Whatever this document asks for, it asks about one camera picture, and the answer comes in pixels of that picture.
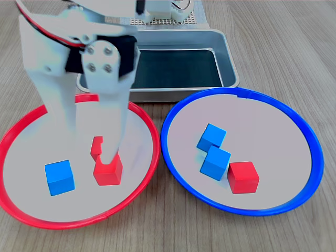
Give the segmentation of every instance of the perforated metal plate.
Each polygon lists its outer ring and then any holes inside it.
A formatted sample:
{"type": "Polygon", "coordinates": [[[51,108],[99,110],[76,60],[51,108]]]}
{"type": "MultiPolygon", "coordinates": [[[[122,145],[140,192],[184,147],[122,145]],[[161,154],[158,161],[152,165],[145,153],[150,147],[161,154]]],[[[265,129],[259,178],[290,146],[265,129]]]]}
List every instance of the perforated metal plate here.
{"type": "Polygon", "coordinates": [[[151,21],[150,23],[146,24],[139,19],[132,18],[131,21],[130,21],[130,24],[131,25],[178,25],[178,24],[195,25],[195,24],[197,24],[197,20],[196,20],[195,12],[192,11],[182,23],[178,23],[178,22],[176,22],[175,20],[172,20],[172,19],[155,19],[155,20],[151,21]]]}

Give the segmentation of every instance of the cable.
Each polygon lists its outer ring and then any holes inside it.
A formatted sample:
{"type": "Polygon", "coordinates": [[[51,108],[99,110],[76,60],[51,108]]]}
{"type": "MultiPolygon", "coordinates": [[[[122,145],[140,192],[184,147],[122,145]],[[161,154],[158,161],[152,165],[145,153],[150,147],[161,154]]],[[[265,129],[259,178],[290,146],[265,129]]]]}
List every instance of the cable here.
{"type": "Polygon", "coordinates": [[[24,6],[24,4],[21,2],[21,0],[15,0],[16,6],[18,7],[20,13],[25,17],[25,19],[40,33],[45,35],[46,37],[52,39],[53,41],[59,42],[67,47],[73,48],[79,48],[79,47],[85,47],[84,44],[82,44],[79,40],[65,38],[62,36],[58,36],[55,34],[52,34],[48,32],[46,29],[44,29],[41,25],[39,25],[33,18],[30,11],[24,6]]]}
{"type": "Polygon", "coordinates": [[[178,8],[179,10],[184,11],[184,10],[186,10],[186,9],[189,7],[190,2],[191,2],[191,0],[188,1],[187,6],[186,6],[185,8],[183,8],[183,9],[182,9],[181,7],[179,7],[176,3],[173,3],[173,2],[172,2],[172,5],[174,5],[174,6],[175,6],[176,8],[178,8]]]}

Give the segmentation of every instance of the red rim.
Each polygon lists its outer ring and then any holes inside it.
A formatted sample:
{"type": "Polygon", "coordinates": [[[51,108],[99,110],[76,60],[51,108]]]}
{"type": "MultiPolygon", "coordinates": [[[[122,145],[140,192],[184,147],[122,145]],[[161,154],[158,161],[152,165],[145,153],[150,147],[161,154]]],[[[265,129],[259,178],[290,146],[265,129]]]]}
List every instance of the red rim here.
{"type": "MultiPolygon", "coordinates": [[[[88,101],[99,101],[98,95],[95,94],[78,94],[76,95],[75,99],[76,103],[80,102],[88,102],[88,101]]],[[[0,143],[0,205],[1,207],[8,212],[12,217],[19,220],[20,222],[23,222],[27,225],[38,227],[38,228],[45,228],[45,229],[70,229],[70,228],[78,228],[78,227],[84,227],[87,225],[91,225],[94,223],[97,223],[99,221],[102,221],[104,219],[107,219],[111,215],[117,213],[118,211],[122,210],[124,207],[128,206],[137,196],[140,195],[140,193],[146,188],[149,181],[153,177],[156,167],[159,162],[160,157],[160,141],[159,141],[159,133],[156,129],[156,126],[152,119],[149,117],[149,115],[144,112],[139,106],[134,104],[133,102],[129,102],[129,110],[136,113],[148,126],[152,139],[153,139],[153,158],[150,165],[150,168],[141,182],[141,184],[136,188],[136,190],[128,196],[123,202],[115,206],[114,208],[99,214],[97,216],[94,216],[89,219],[84,219],[76,222],[48,222],[45,220],[37,219],[34,217],[31,217],[24,212],[22,212],[20,209],[18,209],[9,196],[7,195],[5,185],[4,185],[4,163],[7,156],[7,152],[9,148],[11,147],[11,144],[14,142],[16,137],[32,122],[34,122],[36,119],[40,118],[41,116],[45,115],[47,113],[46,107],[40,106],[37,109],[33,110],[32,112],[26,114],[21,120],[19,120],[3,137],[1,143],[0,143]]]]}

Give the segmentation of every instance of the red wire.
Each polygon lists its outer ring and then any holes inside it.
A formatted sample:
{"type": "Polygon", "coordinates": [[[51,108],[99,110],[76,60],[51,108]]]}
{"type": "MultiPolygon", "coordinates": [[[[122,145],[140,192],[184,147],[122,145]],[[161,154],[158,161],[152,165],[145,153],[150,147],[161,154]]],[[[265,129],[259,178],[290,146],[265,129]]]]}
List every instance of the red wire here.
{"type": "Polygon", "coordinates": [[[20,12],[25,16],[25,18],[27,18],[27,19],[29,20],[29,22],[31,22],[33,25],[35,25],[36,28],[37,28],[40,32],[46,34],[47,36],[49,36],[49,37],[51,37],[51,38],[53,38],[53,39],[59,40],[59,41],[65,43],[65,44],[67,44],[67,45],[69,45],[69,46],[71,46],[71,47],[85,47],[84,44],[76,44],[76,43],[70,42],[70,41],[68,41],[68,40],[66,40],[66,39],[64,39],[64,38],[61,38],[61,37],[59,37],[59,36],[57,36],[57,35],[55,35],[55,34],[52,34],[52,33],[48,32],[47,30],[43,29],[41,26],[38,25],[38,23],[36,23],[35,21],[33,21],[33,20],[32,20],[32,19],[31,19],[31,18],[30,18],[24,11],[23,11],[23,9],[22,9],[17,3],[16,3],[16,5],[17,5],[17,7],[19,8],[20,12]]]}

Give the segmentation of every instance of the plate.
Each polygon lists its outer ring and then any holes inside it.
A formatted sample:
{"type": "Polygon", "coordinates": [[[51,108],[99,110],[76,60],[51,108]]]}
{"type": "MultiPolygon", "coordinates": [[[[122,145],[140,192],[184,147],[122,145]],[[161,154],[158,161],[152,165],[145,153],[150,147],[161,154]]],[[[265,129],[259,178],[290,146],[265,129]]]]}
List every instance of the plate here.
{"type": "Polygon", "coordinates": [[[19,120],[0,143],[0,204],[17,220],[39,228],[67,229],[102,221],[130,204],[151,180],[160,156],[152,119],[129,103],[125,136],[119,148],[121,184],[99,186],[93,177],[92,139],[99,114],[98,96],[76,95],[76,152],[70,160],[76,189],[50,196],[44,165],[64,159],[52,134],[45,106],[19,120]]]}
{"type": "Polygon", "coordinates": [[[307,201],[323,176],[323,152],[313,130],[291,108],[243,88],[215,88],[180,101],[161,131],[165,162],[190,193],[221,210],[247,216],[290,211],[307,201]],[[221,149],[230,162],[252,161],[256,193],[233,194],[227,171],[220,181],[200,172],[206,153],[196,146],[211,123],[226,136],[221,149]]]}

